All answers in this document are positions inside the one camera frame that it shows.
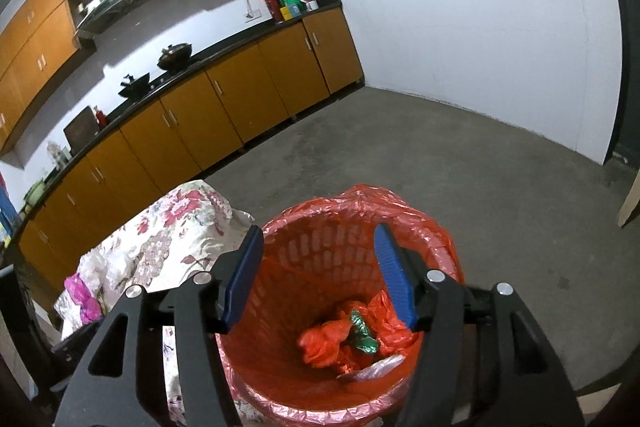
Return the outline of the magenta plastic bag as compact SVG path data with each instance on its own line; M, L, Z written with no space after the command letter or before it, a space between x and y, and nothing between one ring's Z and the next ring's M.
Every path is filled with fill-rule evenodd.
M86 325L103 317L99 301L91 294L79 274L75 273L70 277L66 277L64 287L73 303L80 308L80 321L82 324Z

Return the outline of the red plastic bag trash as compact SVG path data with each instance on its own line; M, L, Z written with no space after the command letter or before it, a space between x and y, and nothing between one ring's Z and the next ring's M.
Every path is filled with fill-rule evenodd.
M368 303L359 300L347 300L337 308L340 319L349 319L352 309L360 312L372 335L378 340L378 355L381 358L391 355L408 355L419 339L397 316L390 295L386 289L376 293Z

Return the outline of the green wrapper trash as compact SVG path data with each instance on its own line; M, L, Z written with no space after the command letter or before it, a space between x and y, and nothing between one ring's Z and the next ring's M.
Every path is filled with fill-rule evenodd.
M349 320L352 323L352 329L349 333L349 342L352 347L366 355L376 355L378 353L378 340L372 335L366 321L356 309L352 309L349 313Z

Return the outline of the red lined trash basket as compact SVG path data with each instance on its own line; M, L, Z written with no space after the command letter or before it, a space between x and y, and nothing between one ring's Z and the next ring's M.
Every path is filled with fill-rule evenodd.
M374 229L457 282L463 272L450 234L387 188L356 185L288 208L264 228L264 254L241 321L218 336L232 392L279 426L362 426L401 405L419 358L413 343L385 375L351 381L304 364L304 329L348 300L384 287Z

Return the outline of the lower wooden kitchen cabinets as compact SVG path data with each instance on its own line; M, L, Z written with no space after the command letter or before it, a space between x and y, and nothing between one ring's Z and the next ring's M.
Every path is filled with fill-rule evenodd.
M58 291L86 251L155 199L363 78L342 0L214 44L124 104L53 178L13 245Z

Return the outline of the floral tablecloth table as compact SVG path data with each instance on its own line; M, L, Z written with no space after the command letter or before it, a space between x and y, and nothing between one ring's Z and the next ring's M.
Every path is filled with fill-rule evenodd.
M104 320L131 286L140 285L149 293L167 291L195 273L212 269L220 255L241 246L253 225L250 215L234 209L207 183L186 182L90 249L73 274L80 275L99 301ZM54 307L62 317L63 339L81 328L80 308L64 284ZM163 366L172 420L169 426L190 426L184 413L171 325L163 329Z

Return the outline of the green pot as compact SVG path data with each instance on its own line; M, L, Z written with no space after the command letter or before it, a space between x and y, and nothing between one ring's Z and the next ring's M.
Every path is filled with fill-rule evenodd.
M39 199L43 196L44 191L46 191L46 182L43 179L38 180L26 192L24 196L24 202L26 205L30 207L34 207Z

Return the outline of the glass jar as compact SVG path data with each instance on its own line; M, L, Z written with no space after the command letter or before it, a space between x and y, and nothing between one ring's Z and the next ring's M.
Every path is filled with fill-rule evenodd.
M70 158L68 158L68 155L65 152L65 148L60 147L58 143L53 141L48 142L47 153L58 169L64 168L70 161Z

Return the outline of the dark cutting board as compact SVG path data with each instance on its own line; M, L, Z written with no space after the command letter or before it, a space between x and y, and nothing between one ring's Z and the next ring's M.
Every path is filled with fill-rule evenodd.
M63 132L70 147L70 153L76 155L100 132L100 126L93 109L90 106L81 109Z

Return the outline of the red bottle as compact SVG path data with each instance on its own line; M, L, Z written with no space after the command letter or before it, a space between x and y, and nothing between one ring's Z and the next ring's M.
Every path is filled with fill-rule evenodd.
M94 116L96 116L96 121L98 122L99 128L104 129L108 125L108 119L106 115L102 112L99 107L94 106Z

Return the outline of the black wok pan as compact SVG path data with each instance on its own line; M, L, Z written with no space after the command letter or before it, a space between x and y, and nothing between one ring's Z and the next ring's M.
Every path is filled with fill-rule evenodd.
M134 78L134 76L127 75L125 80L120 84L120 91L118 95L122 98L141 98L151 91L150 86L150 74L147 72L141 77Z

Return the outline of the black wok with lid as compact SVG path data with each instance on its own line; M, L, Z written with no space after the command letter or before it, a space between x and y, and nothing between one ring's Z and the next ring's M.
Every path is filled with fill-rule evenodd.
M189 65L191 55L191 43L170 44L166 49L162 49L157 67L165 72L179 72Z

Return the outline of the black range hood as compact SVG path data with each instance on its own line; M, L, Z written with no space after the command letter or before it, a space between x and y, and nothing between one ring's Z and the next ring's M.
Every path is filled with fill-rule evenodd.
M147 1L104 0L78 23L76 36L81 39L93 39Z

